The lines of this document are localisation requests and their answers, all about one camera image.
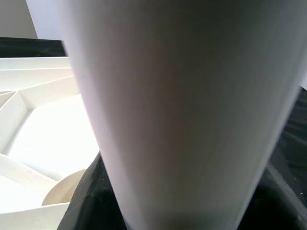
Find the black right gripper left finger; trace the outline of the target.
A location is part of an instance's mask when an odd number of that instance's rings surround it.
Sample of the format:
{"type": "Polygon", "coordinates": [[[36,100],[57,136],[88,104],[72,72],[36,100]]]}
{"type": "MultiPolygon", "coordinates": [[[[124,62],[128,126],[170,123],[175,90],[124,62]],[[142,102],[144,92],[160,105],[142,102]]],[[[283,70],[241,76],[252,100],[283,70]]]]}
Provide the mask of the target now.
{"type": "Polygon", "coordinates": [[[101,155],[85,170],[58,226],[59,230],[125,230],[101,155]]]}

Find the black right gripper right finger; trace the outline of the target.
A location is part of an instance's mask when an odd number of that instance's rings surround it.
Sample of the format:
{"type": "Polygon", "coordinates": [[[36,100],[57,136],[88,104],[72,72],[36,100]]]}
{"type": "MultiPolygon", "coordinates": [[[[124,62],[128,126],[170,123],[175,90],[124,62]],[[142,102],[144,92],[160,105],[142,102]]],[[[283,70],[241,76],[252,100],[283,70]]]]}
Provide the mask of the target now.
{"type": "Polygon", "coordinates": [[[239,230],[305,230],[307,207],[273,165],[268,165],[239,230]]]}

